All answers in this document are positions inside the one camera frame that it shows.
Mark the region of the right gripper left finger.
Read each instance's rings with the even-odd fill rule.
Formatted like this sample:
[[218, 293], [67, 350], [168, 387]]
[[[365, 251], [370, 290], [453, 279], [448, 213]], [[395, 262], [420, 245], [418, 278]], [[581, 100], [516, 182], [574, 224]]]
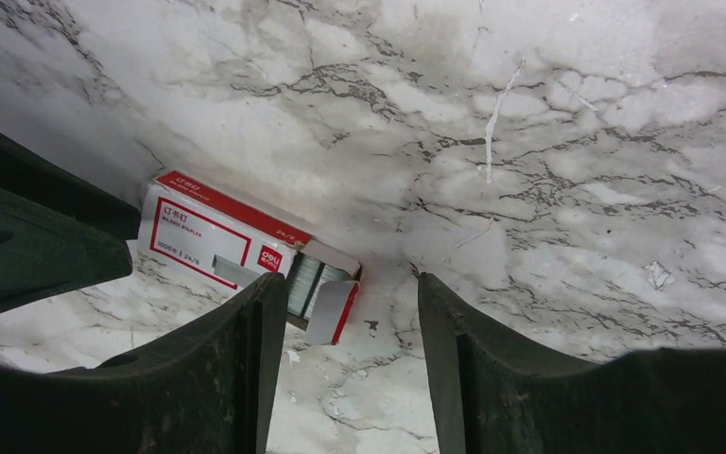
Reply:
[[0, 453], [262, 453], [285, 333], [286, 281], [92, 369], [0, 365]]

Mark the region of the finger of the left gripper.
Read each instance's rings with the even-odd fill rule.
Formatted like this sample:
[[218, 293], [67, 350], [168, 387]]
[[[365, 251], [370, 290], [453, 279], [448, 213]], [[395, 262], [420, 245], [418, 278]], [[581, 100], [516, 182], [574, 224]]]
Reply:
[[0, 133], [0, 313], [131, 274], [140, 220]]

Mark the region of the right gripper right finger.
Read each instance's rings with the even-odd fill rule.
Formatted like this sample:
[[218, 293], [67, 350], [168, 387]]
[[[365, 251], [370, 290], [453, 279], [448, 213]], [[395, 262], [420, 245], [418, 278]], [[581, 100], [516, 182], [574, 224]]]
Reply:
[[418, 308], [443, 453], [726, 453], [726, 349], [575, 358], [430, 273]]

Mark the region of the red white staple box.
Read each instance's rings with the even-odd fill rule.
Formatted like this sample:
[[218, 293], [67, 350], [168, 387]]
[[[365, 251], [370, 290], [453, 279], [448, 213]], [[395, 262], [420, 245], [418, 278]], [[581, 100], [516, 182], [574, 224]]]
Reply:
[[265, 273], [282, 274], [289, 320], [317, 345], [339, 342], [360, 287], [358, 261], [264, 204], [179, 171], [149, 184], [137, 246], [229, 295]]

